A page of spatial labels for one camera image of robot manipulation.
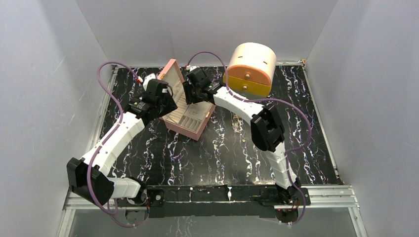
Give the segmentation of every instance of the white wall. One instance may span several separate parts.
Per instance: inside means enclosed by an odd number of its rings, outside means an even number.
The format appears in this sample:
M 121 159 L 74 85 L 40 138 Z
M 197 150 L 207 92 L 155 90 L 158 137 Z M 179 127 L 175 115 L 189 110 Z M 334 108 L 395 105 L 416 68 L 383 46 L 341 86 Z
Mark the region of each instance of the white wall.
M 272 48 L 278 60 L 307 58 L 337 0 L 76 0 L 110 60 L 186 64 L 199 51 L 228 63 L 241 43 Z M 220 65 L 210 55 L 196 64 Z
M 87 149 L 106 60 L 74 0 L 0 1 L 1 236 L 56 235 L 66 163 Z
M 307 60 L 371 237 L 418 236 L 419 2 L 339 0 Z

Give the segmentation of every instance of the marble tabletop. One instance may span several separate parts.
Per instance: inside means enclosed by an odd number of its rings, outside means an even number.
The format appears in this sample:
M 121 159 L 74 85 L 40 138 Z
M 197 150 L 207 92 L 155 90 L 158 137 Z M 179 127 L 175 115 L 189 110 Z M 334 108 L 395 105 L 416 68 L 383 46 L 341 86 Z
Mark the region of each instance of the marble tabletop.
M 163 68 L 135 68 L 145 77 Z M 220 79 L 222 67 L 205 67 L 210 79 Z M 122 104 L 143 91 L 127 69 L 118 69 L 113 94 Z M 302 66 L 278 66 L 271 93 L 288 101 L 307 115 L 313 135 L 311 145 L 290 155 L 291 167 L 302 184 L 341 184 L 304 77 Z M 307 139 L 307 125 L 294 110 L 278 104 L 285 127 L 285 147 L 299 146 Z M 119 116 L 111 100 L 107 107 L 101 137 Z M 253 145 L 250 126 L 228 110 L 216 107 L 200 139 L 195 141 L 169 131 L 160 119 L 152 121 L 124 149 L 110 177 L 136 177 L 147 185 L 241 185 L 274 184 L 268 160 Z

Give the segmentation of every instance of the black marble table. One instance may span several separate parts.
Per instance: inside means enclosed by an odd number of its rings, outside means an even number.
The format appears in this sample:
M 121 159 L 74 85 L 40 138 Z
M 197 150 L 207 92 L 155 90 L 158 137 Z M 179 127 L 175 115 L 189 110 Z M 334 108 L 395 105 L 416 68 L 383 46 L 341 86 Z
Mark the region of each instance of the black marble table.
M 162 68 L 136 68 L 145 77 Z M 204 68 L 210 79 L 220 79 L 222 67 Z M 113 94 L 122 104 L 143 91 L 127 69 L 119 69 Z M 302 184 L 341 184 L 331 162 L 303 68 L 278 66 L 269 97 L 286 100 L 302 109 L 313 127 L 309 148 L 290 155 L 291 167 Z M 307 126 L 294 110 L 279 104 L 286 129 L 287 149 L 307 138 Z M 119 116 L 111 100 L 101 137 Z M 119 156 L 110 177 L 137 177 L 147 185 L 274 184 L 268 160 L 253 145 L 250 126 L 228 110 L 216 107 L 199 141 L 169 131 L 157 119 L 138 134 Z

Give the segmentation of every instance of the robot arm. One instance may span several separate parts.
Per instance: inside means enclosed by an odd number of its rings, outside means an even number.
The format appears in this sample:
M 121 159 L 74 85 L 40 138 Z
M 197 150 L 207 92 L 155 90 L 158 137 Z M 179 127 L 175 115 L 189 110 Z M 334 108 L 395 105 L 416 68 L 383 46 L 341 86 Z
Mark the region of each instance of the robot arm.
M 117 121 L 108 133 L 89 152 L 80 159 L 72 158 L 67 163 L 67 174 L 72 192 L 93 203 L 87 188 L 87 167 L 92 157 L 100 148 L 92 165 L 92 187 L 101 205 L 111 198 L 141 198 L 145 184 L 135 178 L 108 178 L 107 175 L 118 156 L 128 143 L 149 122 L 177 109 L 168 93 L 168 83 L 157 80 L 151 74 L 144 81 L 145 92 L 139 98 L 133 98 L 124 108 L 122 121 Z
M 284 126 L 277 108 L 274 105 L 244 102 L 246 97 L 231 91 L 242 100 L 234 98 L 223 83 L 211 82 L 200 68 L 193 68 L 187 74 L 187 81 L 183 83 L 183 87 L 187 104 L 209 101 L 235 113 L 251 126 L 252 141 L 268 158 L 278 190 L 285 194 L 285 199 L 291 199 L 296 193 L 292 183 L 299 187 L 301 184 L 292 169 L 292 180 L 288 178 L 284 154 Z

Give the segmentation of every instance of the open box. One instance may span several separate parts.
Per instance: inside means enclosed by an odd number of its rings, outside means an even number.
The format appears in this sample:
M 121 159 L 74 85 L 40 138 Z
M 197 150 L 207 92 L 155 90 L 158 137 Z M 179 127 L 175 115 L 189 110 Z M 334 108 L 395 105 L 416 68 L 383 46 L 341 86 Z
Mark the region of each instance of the open box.
M 161 118 L 166 127 L 169 130 L 198 140 L 215 109 L 215 105 L 209 102 L 186 104 L 182 86 L 185 79 L 175 59 L 170 59 L 157 78 L 166 81 L 173 88 L 173 99 L 178 107 L 177 110 Z

